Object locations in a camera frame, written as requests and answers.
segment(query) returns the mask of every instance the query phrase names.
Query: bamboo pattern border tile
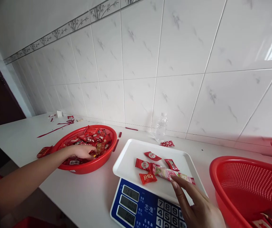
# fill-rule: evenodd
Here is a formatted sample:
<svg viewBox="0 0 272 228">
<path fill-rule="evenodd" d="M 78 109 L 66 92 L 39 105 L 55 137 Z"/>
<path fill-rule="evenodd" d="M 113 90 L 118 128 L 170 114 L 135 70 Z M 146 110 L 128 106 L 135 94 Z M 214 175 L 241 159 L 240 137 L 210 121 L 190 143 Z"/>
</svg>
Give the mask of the bamboo pattern border tile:
<svg viewBox="0 0 272 228">
<path fill-rule="evenodd" d="M 142 0 L 106 0 L 102 2 L 101 4 L 95 6 L 94 8 L 81 14 L 80 16 L 76 17 L 75 19 L 60 26 L 59 28 L 55 29 L 51 33 L 36 40 L 35 42 L 28 45 L 27 47 L 14 53 L 10 57 L 6 58 L 4 60 L 4 63 L 5 64 L 12 63 L 13 61 L 17 59 L 23 56 L 26 56 L 29 53 L 34 52 L 35 50 L 38 50 L 52 42 L 55 42 L 56 40 L 69 35 L 70 33 L 78 31 L 79 29 L 84 28 L 85 26 L 88 26 L 91 23 L 99 21 L 139 1 L 142 1 Z"/>
</svg>

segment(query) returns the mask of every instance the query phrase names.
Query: scale display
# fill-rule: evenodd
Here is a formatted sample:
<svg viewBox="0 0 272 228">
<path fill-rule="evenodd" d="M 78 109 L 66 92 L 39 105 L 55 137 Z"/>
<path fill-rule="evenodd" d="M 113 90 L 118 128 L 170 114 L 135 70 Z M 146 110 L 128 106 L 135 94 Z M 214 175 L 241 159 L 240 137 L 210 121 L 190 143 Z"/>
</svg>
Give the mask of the scale display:
<svg viewBox="0 0 272 228">
<path fill-rule="evenodd" d="M 179 206 L 122 178 L 110 215 L 126 228 L 187 228 Z"/>
</svg>

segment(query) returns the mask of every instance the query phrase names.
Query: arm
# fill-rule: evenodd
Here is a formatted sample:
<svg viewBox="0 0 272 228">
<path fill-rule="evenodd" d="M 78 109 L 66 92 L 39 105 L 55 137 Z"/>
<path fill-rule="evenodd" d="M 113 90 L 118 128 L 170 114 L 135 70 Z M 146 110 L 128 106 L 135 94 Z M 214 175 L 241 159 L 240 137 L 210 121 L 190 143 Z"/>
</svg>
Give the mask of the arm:
<svg viewBox="0 0 272 228">
<path fill-rule="evenodd" d="M 88 153 L 97 151 L 89 145 L 73 145 L 33 161 L 0 180 L 0 218 L 24 201 L 70 156 L 92 160 Z"/>
</svg>

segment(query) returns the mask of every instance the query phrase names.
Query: finger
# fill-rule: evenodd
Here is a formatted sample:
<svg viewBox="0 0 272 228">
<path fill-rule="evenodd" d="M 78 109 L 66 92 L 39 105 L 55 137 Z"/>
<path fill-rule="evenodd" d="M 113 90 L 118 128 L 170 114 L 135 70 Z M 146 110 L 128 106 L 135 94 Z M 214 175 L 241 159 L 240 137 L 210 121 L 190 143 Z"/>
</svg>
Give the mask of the finger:
<svg viewBox="0 0 272 228">
<path fill-rule="evenodd" d="M 186 195 L 184 194 L 181 187 L 175 181 L 171 181 L 171 183 L 175 191 L 176 197 L 178 199 L 184 220 L 186 222 L 191 221 L 195 217 L 195 215 L 193 210 L 190 207 L 189 202 L 187 201 Z"/>
<path fill-rule="evenodd" d="M 194 188 L 193 184 L 177 176 L 172 176 L 172 179 L 176 181 L 180 185 L 180 187 L 184 188 L 187 191 L 195 204 L 206 203 L 206 200 L 202 197 L 198 190 Z"/>
</svg>

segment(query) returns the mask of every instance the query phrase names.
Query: digital scale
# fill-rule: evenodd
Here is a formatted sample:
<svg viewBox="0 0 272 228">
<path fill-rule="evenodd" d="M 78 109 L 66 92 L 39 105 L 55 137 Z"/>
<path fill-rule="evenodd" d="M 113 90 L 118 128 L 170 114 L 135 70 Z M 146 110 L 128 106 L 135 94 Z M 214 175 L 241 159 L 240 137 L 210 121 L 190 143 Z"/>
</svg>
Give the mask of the digital scale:
<svg viewBox="0 0 272 228">
<path fill-rule="evenodd" d="M 144 155 L 148 151 L 163 159 L 157 162 L 150 160 Z M 164 167 L 167 167 L 164 159 L 173 159 L 181 173 L 193 177 L 196 186 L 206 194 L 193 161 L 186 152 L 129 139 L 113 167 L 113 173 L 120 180 L 111 206 L 111 218 L 125 228 L 186 228 L 172 184 L 157 177 L 157 182 L 143 185 L 139 173 L 147 171 L 135 167 L 137 158 Z M 185 194 L 189 204 L 193 205 L 190 196 Z"/>
</svg>

